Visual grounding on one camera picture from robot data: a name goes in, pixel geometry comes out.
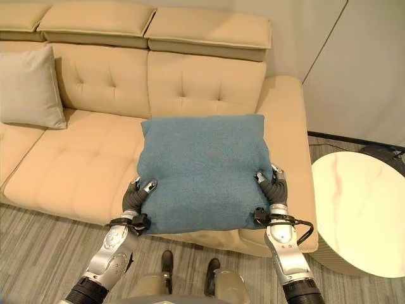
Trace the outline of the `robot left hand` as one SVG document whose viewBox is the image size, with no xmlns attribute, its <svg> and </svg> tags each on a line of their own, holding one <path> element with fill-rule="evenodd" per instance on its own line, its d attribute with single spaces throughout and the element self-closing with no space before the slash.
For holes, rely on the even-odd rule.
<svg viewBox="0 0 405 304">
<path fill-rule="evenodd" d="M 142 205 L 149 194 L 157 187 L 156 179 L 150 180 L 144 187 L 140 186 L 140 177 L 134 178 L 123 196 L 122 209 L 141 214 Z"/>
</svg>

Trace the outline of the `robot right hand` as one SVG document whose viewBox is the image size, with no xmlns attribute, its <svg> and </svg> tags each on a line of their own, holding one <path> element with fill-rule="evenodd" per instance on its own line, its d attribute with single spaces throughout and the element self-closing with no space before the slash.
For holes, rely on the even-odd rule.
<svg viewBox="0 0 405 304">
<path fill-rule="evenodd" d="M 273 163 L 271 168 L 273 172 L 271 179 L 267 179 L 262 172 L 258 171 L 255 175 L 256 182 L 269 205 L 281 204 L 287 206 L 288 187 L 285 172 L 281 167 Z"/>
</svg>

